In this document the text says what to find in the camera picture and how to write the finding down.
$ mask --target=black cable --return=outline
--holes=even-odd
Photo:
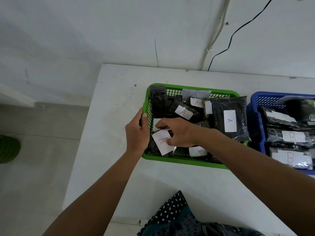
[[[246,26],[247,24],[251,23],[254,19],[256,19],[256,17],[259,16],[259,15],[266,9],[266,7],[268,7],[268,5],[269,5],[269,3],[270,3],[271,1],[272,1],[272,0],[269,0],[269,2],[267,3],[267,5],[265,5],[264,9],[262,9],[261,12],[259,12],[251,21],[245,23],[245,24],[242,25],[240,28],[238,28],[238,29],[233,33],[233,35],[234,35],[236,32],[238,32],[241,28],[243,28],[243,27]],[[229,47],[228,47],[226,50],[220,52],[219,54],[222,54],[223,52],[227,51],[227,50],[230,48],[233,35],[231,36],[230,43],[229,43]],[[212,60],[211,60],[211,62],[210,62],[210,65],[209,65],[209,68],[208,68],[208,71],[209,71],[209,69],[210,69],[210,66],[211,66],[211,64],[212,64],[213,59],[214,59],[217,55],[219,55],[219,54],[216,54],[216,55],[212,58]]]

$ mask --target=wall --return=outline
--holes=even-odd
[[[0,83],[39,102],[88,106],[101,63],[201,69],[223,1],[0,0]],[[206,65],[267,1],[231,0],[231,24]],[[314,4],[273,0],[211,70],[313,77]]]

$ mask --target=person's left hand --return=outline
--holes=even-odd
[[[142,115],[142,108],[139,109],[136,116],[125,126],[127,137],[127,152],[142,155],[149,144],[150,128],[148,124],[148,115]]]

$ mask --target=person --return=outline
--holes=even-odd
[[[169,145],[205,148],[297,235],[315,234],[315,179],[226,137],[216,129],[199,127],[181,118],[163,118],[156,127],[172,129],[174,135],[167,140]],[[44,236],[104,234],[129,177],[149,143],[148,118],[146,113],[142,114],[142,108],[125,130],[126,152],[56,218]],[[194,218],[180,191],[171,198],[171,201],[176,200],[183,205],[178,204],[181,210],[170,212],[176,212],[176,218],[163,215],[165,222],[156,221],[158,216],[162,217],[158,211],[138,235],[262,235],[250,229],[203,224]]]

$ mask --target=blue plastic basket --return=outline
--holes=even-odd
[[[250,97],[250,103],[247,105],[247,124],[248,131],[250,133],[250,147],[254,148],[257,151],[260,151],[263,154],[266,154],[265,142],[266,136],[264,131],[264,126],[262,124],[262,116],[258,112],[258,107],[263,106],[273,109],[282,109],[285,105],[274,104],[278,99],[284,96],[305,96],[313,97],[312,94],[296,94],[296,93],[276,93],[276,92],[256,92]],[[315,175],[315,170],[299,170],[308,175]]]

